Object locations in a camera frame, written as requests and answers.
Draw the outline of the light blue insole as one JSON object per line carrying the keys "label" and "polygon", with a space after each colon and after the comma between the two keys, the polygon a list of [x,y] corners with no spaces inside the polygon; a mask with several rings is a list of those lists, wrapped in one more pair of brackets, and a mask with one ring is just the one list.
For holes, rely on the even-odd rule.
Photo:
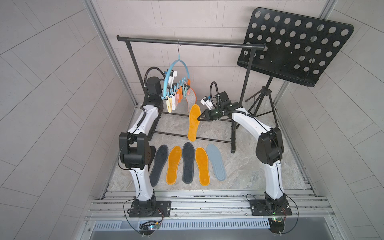
{"label": "light blue insole", "polygon": [[207,145],[206,152],[213,166],[216,179],[218,181],[224,181],[227,178],[227,174],[220,150],[215,145],[209,144]]}

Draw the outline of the blue multi-clip hanger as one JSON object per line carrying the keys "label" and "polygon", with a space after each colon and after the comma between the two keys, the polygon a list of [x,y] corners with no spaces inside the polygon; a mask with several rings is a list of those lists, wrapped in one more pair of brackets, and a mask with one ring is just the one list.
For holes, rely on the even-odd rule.
{"label": "blue multi-clip hanger", "polygon": [[[166,101],[167,111],[168,113],[172,113],[172,111],[176,110],[177,104],[181,101],[182,98],[184,98],[187,95],[187,90],[189,89],[189,85],[191,84],[190,81],[190,73],[189,69],[184,61],[181,60],[180,56],[180,47],[181,45],[178,43],[178,59],[175,60],[171,66],[168,68],[168,70],[174,70],[174,66],[177,63],[181,63],[187,73],[187,76],[180,79],[179,81],[175,81],[174,79],[174,85],[171,89],[168,89],[167,87],[164,87],[163,85],[163,95],[162,100]],[[169,75],[165,76],[164,81],[167,82]]]}

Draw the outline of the orange yellow shoe insole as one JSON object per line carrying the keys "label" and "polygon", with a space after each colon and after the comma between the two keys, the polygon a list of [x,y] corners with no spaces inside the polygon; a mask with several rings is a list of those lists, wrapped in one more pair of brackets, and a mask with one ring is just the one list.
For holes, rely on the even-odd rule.
{"label": "orange yellow shoe insole", "polygon": [[168,157],[168,170],[166,182],[168,185],[174,185],[177,181],[178,167],[182,157],[182,149],[180,146],[175,146]]}

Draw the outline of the dark grey shoe insole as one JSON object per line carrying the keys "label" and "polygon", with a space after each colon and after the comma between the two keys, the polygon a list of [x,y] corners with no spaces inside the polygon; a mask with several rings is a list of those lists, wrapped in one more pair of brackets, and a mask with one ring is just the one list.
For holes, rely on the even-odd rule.
{"label": "dark grey shoe insole", "polygon": [[154,157],[154,166],[152,172],[150,173],[150,182],[152,187],[156,186],[159,182],[162,170],[168,159],[169,149],[167,145],[161,145]]}

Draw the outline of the black shoe insole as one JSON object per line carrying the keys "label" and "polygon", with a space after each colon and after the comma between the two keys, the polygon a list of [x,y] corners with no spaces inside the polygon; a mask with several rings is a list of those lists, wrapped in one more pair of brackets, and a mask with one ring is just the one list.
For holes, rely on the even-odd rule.
{"label": "black shoe insole", "polygon": [[156,147],[155,146],[150,146],[150,149],[151,149],[151,158],[150,158],[150,161],[149,161],[149,164],[148,164],[148,169],[151,168],[151,164],[155,158],[155,155],[156,155]]}

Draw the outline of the black garment rack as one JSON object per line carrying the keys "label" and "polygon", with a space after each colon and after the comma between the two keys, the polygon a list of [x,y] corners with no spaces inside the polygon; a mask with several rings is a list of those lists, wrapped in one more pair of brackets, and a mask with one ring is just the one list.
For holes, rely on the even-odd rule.
{"label": "black garment rack", "polygon": [[[142,117],[135,124],[132,130],[126,135],[128,137],[128,144],[137,141],[137,135],[145,134],[150,141],[155,133],[161,114],[164,110],[163,101],[167,102],[167,111],[170,114],[176,109],[176,105],[181,99],[187,99],[189,104],[195,104],[197,98],[196,93],[191,88],[191,79],[189,69],[184,61],[181,59],[175,60],[167,71],[163,72],[158,67],[150,67],[145,76],[142,77],[139,70],[136,57],[133,52],[132,42],[135,43],[153,43],[153,44],[177,44],[188,46],[201,46],[201,47],[219,47],[219,48],[239,48],[251,51],[255,54],[258,50],[263,50],[266,45],[260,44],[229,44],[229,43],[212,43],[212,42],[194,42],[194,41],[176,41],[176,40],[160,40],[160,39],[144,39],[144,38],[129,38],[117,35],[119,42],[124,42],[130,52],[131,59],[139,77],[141,86],[143,88],[145,97],[143,105],[141,106]],[[174,78],[177,72],[173,70],[177,63],[183,64],[187,76],[182,78],[179,82],[175,82]]]}

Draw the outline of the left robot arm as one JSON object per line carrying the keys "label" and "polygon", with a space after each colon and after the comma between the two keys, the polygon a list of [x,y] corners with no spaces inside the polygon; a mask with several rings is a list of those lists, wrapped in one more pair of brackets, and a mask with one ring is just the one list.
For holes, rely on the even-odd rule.
{"label": "left robot arm", "polygon": [[158,67],[146,71],[144,87],[147,93],[140,106],[141,114],[133,127],[119,136],[120,160],[125,165],[123,169],[131,173],[136,188],[130,217],[151,216],[157,212],[154,187],[159,182],[169,149],[166,145],[150,146],[149,141],[164,110],[161,81],[165,77]]}

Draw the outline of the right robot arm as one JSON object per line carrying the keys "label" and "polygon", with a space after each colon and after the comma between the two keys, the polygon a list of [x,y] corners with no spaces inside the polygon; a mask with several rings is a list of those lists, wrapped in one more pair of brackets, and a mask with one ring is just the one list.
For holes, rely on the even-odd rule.
{"label": "right robot arm", "polygon": [[207,109],[198,117],[198,120],[213,121],[228,117],[243,126],[255,139],[257,139],[256,155],[264,164],[266,177],[266,191],[264,208],[268,214],[275,215],[288,210],[287,195],[282,186],[281,160],[284,153],[282,132],[278,127],[271,128],[249,113],[240,103],[228,98],[226,92],[217,93],[214,97],[205,96],[201,103]]}

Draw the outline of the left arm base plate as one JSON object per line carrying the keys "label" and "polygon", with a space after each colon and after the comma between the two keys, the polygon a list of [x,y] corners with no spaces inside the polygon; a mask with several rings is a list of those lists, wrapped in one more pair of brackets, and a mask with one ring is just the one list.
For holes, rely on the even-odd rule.
{"label": "left arm base plate", "polygon": [[169,217],[171,201],[139,201],[134,200],[127,211],[130,218]]}

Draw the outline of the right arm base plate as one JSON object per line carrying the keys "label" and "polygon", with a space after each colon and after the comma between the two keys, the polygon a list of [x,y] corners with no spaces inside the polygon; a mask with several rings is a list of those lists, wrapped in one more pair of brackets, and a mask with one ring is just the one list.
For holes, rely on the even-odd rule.
{"label": "right arm base plate", "polygon": [[288,207],[288,202],[284,203],[282,207],[277,210],[268,210],[265,200],[249,200],[252,216],[291,216],[292,209]]}

